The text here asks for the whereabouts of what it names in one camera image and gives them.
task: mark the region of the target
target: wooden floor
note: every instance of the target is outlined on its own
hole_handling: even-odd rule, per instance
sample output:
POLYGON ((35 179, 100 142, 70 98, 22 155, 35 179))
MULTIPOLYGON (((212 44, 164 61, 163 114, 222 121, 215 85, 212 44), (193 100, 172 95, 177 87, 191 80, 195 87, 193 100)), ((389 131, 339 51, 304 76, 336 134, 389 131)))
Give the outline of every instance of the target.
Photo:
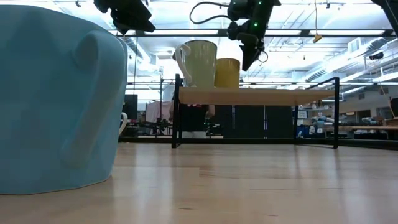
POLYGON ((398 152, 121 144, 108 181, 0 195, 0 223, 398 223, 398 152))

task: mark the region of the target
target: yellow cup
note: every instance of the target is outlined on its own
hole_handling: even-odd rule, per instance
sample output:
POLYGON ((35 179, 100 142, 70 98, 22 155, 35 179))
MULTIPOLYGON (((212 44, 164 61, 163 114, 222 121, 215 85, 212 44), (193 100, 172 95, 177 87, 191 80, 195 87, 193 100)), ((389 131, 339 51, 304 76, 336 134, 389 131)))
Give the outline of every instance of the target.
POLYGON ((233 58, 216 61, 214 86, 219 88, 239 88, 240 62, 233 58))

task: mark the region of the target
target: ceiling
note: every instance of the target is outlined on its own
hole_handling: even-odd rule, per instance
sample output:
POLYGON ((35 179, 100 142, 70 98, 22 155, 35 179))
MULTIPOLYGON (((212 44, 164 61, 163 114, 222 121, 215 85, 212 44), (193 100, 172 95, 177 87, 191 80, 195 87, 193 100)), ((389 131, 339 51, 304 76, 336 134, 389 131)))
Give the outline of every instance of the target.
MULTIPOLYGON (((314 0, 280 1, 282 5, 275 7, 272 12, 269 22, 270 29, 314 29, 316 21, 318 29, 391 29, 383 10, 370 0, 331 0, 329 9, 326 8, 326 0, 318 0, 317 18, 314 0)), ((190 22, 189 13, 198 2, 192 0, 149 0, 148 8, 152 13, 150 20, 157 29, 225 29, 228 27, 229 20, 222 18, 200 25, 190 22)), ((215 0, 214 2, 229 3, 227 0, 215 0)), ((81 7, 77 7, 74 0, 0 0, 0 4, 45 7, 92 21, 105 29, 114 29, 109 13, 100 13, 93 5, 92 0, 80 1, 81 7)), ((226 7, 220 9, 218 6, 202 5, 193 13, 193 19, 201 21, 218 14, 226 14, 226 7)), ((156 55, 157 60, 155 66, 138 67, 137 75, 142 77, 142 81, 159 80, 161 72, 156 67, 164 67, 164 70, 160 71, 175 69, 170 54, 178 44, 192 39, 212 41, 218 46, 219 58, 232 57, 241 61, 242 53, 238 46, 239 43, 230 41, 227 37, 140 37, 137 42, 141 50, 149 55, 156 55)), ((269 55, 268 61, 266 63, 255 62, 247 72, 241 72, 241 77, 249 82, 264 82, 264 80, 281 82, 281 79, 287 82, 289 80, 290 82, 302 82, 308 71, 324 65, 329 60, 339 57, 342 52, 346 52, 348 43, 354 39, 352 37, 324 38, 314 44, 313 38, 266 37, 264 42, 269 55)), ((389 58, 393 59, 396 57, 397 51, 391 49, 390 53, 391 57, 389 58)), ((331 72, 345 77, 364 70, 365 67, 362 57, 360 60, 352 60, 344 67, 331 72)))

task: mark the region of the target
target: mug handle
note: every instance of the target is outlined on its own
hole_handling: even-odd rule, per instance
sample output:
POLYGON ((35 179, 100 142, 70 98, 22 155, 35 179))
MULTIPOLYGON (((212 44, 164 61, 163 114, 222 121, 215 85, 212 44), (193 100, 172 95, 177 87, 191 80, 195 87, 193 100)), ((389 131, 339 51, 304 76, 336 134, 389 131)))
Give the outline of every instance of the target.
POLYGON ((185 55, 190 55, 191 48, 186 44, 180 44, 175 48, 175 60, 177 61, 178 66, 181 69, 182 75, 184 76, 186 86, 189 86, 189 84, 192 82, 192 76, 188 73, 187 68, 182 62, 181 51, 183 51, 185 55))
POLYGON ((123 132, 124 128, 127 125, 127 114, 122 112, 122 116, 123 116, 123 122, 122 122, 122 125, 120 125, 120 128, 119 128, 119 135, 123 132))

